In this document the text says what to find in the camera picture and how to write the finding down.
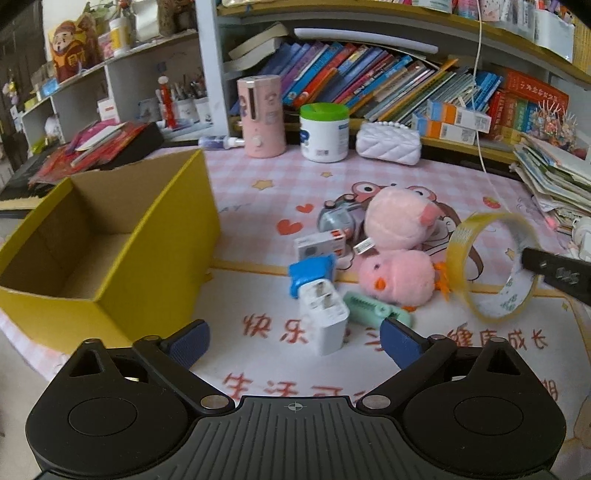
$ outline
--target white charger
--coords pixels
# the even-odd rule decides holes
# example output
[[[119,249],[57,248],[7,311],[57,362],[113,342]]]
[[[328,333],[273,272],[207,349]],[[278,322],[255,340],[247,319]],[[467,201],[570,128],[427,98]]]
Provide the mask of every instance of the white charger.
[[[302,327],[317,355],[336,352],[343,346],[349,308],[324,278],[302,285],[298,291]]]

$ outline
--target plush toy tag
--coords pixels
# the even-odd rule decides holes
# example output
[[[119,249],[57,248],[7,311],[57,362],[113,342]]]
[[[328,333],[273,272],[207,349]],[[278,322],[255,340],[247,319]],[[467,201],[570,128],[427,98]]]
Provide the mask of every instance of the plush toy tag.
[[[367,250],[370,250],[373,247],[375,247],[374,241],[371,240],[371,238],[367,237],[365,240],[355,245],[353,247],[353,250],[355,250],[356,254],[361,255],[362,253],[365,253]]]

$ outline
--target pink plush chick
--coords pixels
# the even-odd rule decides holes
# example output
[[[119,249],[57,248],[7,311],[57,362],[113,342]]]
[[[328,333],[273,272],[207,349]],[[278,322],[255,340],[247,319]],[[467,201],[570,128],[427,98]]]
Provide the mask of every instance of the pink plush chick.
[[[441,209],[418,192],[387,187],[372,199],[365,214],[365,233],[380,252],[409,250],[435,231]]]
[[[410,311],[427,303],[436,288],[431,258],[419,250],[395,250],[368,257],[358,275],[365,294]]]

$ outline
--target orange and white box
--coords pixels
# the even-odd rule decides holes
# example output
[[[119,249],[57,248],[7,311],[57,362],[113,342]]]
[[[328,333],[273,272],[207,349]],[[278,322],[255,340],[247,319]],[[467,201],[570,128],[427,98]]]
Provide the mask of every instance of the orange and white box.
[[[295,256],[298,262],[306,258],[330,254],[342,257],[345,255],[345,241],[345,233],[342,230],[302,236],[294,241]]]

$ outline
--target pink humidifier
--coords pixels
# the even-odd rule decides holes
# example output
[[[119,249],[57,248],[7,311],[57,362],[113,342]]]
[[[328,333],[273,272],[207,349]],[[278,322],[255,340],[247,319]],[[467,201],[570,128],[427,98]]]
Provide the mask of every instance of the pink humidifier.
[[[281,77],[258,75],[238,80],[242,136],[246,154],[271,158],[285,151]]]

